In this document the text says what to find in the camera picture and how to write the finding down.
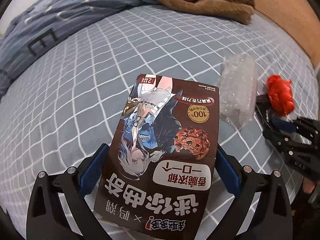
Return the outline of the person's right hand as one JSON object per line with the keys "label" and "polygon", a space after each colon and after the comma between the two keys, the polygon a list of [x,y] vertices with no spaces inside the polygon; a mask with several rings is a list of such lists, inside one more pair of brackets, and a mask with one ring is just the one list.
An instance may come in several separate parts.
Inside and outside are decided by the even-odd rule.
{"label": "person's right hand", "polygon": [[315,189],[315,187],[317,186],[318,183],[310,180],[307,177],[303,178],[303,184],[302,184],[302,189],[303,192],[306,194],[312,194],[313,190]]}

